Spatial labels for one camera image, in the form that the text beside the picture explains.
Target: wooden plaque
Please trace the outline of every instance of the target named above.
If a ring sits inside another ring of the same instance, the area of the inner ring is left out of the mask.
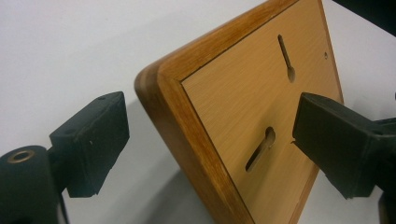
[[[218,223],[296,223],[318,173],[301,92],[342,102],[320,0],[269,0],[145,68],[143,106]]]

